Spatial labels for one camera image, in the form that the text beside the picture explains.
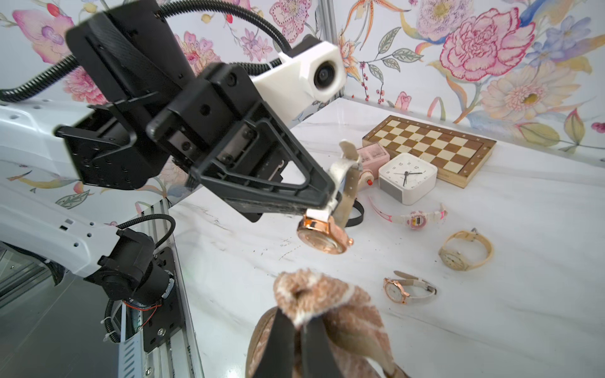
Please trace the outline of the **brown striped cloth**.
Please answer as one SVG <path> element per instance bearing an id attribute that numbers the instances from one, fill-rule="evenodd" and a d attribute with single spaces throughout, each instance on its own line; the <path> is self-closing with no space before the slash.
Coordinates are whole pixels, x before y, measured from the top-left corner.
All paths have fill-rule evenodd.
<path id="1" fill-rule="evenodd" d="M 303 377 L 301 330 L 322 317 L 343 377 L 405 377 L 392 355 L 389 336 L 370 295 L 362 288 L 313 269 L 282 272 L 274 281 L 276 306 L 296 330 L 292 377 Z M 252 376 L 252 337 L 245 375 Z"/>

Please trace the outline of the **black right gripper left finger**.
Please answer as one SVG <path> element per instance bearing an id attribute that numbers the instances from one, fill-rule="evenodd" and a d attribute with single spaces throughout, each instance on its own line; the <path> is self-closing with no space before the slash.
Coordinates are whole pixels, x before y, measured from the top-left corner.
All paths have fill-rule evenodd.
<path id="1" fill-rule="evenodd" d="M 280 309 L 268 310 L 252 336 L 252 376 L 292 377 L 296 330 Z"/>

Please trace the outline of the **black band wristwatch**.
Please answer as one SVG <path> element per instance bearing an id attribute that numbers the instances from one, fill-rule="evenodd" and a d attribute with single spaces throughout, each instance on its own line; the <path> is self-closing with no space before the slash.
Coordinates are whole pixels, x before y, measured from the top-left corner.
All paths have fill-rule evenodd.
<path id="1" fill-rule="evenodd" d="M 349 219 L 345 225 L 346 228 L 358 226 L 364 221 L 365 208 L 362 205 L 362 203 L 360 203 L 359 200 L 357 200 L 357 199 L 354 200 L 353 209 L 354 209 L 354 213 L 352 216 L 349 217 Z"/>

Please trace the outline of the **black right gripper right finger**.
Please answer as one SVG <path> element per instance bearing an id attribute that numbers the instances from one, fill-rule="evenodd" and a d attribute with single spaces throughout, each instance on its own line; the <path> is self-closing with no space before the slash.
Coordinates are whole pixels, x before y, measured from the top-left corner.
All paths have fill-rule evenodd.
<path id="1" fill-rule="evenodd" d="M 330 347 L 322 317 L 316 317 L 302 327 L 301 359 L 304 378 L 342 378 Z"/>

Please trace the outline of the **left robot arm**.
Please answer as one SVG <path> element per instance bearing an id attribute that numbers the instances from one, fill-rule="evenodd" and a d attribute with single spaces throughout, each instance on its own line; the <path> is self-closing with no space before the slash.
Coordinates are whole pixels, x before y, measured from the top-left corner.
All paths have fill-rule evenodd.
<path id="1" fill-rule="evenodd" d="M 152 191 L 169 162 L 234 211 L 304 214 L 331 203 L 337 186 L 288 122 L 344 85 L 340 53 L 290 39 L 250 6 L 225 1 L 126 1 L 83 6 L 75 22 L 58 2 L 2 15 L 44 71 L 1 89 L 1 241 L 70 271 L 114 300 L 162 301 L 172 279 L 153 263 L 158 243 L 118 225 L 103 192 Z M 176 36 L 179 14 L 224 13 L 278 45 L 274 61 L 228 63 L 212 44 Z"/>

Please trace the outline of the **pink white wristwatch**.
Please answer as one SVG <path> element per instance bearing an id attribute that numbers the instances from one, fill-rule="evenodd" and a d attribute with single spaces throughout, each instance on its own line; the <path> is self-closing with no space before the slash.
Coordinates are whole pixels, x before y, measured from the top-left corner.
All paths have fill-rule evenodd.
<path id="1" fill-rule="evenodd" d="M 373 211 L 381 219 L 392 224 L 404 225 L 414 231 L 422 230 L 429 224 L 443 221 L 448 216 L 447 208 L 443 203 L 441 203 L 439 210 L 433 212 L 412 211 L 407 215 L 391 215 L 379 209 L 371 197 L 369 201 Z"/>

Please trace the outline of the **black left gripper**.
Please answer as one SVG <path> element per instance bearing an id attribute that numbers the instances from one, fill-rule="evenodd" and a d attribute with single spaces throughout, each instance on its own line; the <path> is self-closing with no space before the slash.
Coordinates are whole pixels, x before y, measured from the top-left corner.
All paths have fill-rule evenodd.
<path id="1" fill-rule="evenodd" d="M 333 179 L 264 102 L 236 122 L 244 109 L 229 96 L 239 89 L 249 91 L 245 102 L 258 97 L 242 65 L 214 63 L 176 94 L 153 91 L 96 106 L 55 136 L 84 184 L 111 189 L 142 188 L 170 158 L 189 168 L 225 137 L 214 166 L 189 174 L 249 221 L 327 206 Z"/>

